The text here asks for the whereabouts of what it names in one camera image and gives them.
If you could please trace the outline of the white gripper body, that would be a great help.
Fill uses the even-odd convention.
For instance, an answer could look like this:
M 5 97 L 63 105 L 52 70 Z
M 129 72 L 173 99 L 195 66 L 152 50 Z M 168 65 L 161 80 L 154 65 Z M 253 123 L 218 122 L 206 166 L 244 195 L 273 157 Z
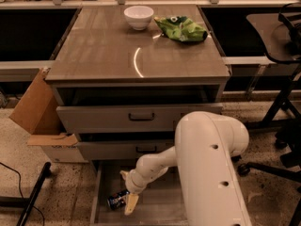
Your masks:
M 140 194 L 146 188 L 147 181 L 135 169 L 132 169 L 126 175 L 125 185 L 130 193 Z

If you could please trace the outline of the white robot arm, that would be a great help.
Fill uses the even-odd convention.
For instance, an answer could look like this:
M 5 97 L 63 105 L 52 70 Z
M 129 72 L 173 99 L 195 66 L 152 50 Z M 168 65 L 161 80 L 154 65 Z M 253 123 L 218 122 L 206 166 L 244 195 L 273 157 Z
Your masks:
M 246 127 L 232 117 L 185 115 L 177 124 L 173 147 L 145 154 L 134 169 L 120 173 L 129 191 L 124 214 L 133 213 L 149 183 L 176 167 L 189 226 L 252 226 L 231 162 L 248 143 Z

